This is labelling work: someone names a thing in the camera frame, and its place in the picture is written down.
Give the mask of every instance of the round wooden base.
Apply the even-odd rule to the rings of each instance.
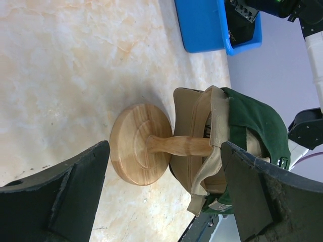
[[[150,135],[172,136],[165,114],[152,104],[138,104],[124,110],[117,118],[110,136],[111,161],[117,174],[126,182],[146,186],[166,171],[171,154],[147,151]]]

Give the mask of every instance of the marble floor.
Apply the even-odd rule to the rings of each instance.
[[[109,140],[127,106],[175,124],[173,90],[229,86],[224,51],[188,54],[174,0],[2,0],[0,186]],[[189,194],[167,171],[137,187],[109,163],[90,241],[177,241]]]

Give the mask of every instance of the blue plastic bin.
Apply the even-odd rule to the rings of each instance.
[[[262,43],[260,14],[253,39],[236,46],[229,40],[224,0],[175,0],[184,48],[189,53],[226,49],[227,54],[257,48]]]

